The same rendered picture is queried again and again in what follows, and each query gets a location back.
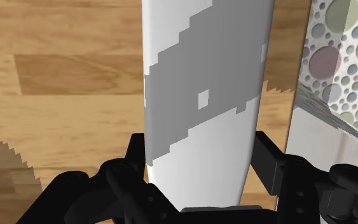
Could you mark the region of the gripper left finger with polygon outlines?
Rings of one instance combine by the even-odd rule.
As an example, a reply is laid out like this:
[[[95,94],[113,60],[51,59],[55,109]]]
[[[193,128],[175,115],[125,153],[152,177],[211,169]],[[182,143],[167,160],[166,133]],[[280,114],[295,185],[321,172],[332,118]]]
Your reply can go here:
[[[180,212],[143,179],[144,134],[132,134],[125,157],[105,161],[96,175],[56,176],[17,224],[180,224]]]

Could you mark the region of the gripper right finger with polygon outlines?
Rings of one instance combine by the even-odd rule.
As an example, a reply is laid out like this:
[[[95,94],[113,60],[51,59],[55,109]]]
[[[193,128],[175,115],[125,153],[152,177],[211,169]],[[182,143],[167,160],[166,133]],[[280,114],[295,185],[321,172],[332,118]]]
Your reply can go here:
[[[254,137],[251,166],[266,191],[278,198],[277,224],[358,224],[358,167],[314,167],[285,154],[262,131]]]

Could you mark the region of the white tapered rounded object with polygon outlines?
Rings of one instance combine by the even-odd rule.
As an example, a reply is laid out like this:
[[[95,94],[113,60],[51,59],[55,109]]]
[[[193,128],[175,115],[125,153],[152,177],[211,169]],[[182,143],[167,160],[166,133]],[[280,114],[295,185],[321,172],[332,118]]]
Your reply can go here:
[[[275,0],[141,0],[149,181],[178,210],[237,206]]]

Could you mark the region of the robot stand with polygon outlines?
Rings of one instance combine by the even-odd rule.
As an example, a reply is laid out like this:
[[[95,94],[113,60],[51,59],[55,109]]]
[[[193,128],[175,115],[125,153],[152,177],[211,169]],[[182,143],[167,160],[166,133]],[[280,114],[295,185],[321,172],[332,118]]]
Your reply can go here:
[[[294,104],[358,138],[358,0],[312,0]]]

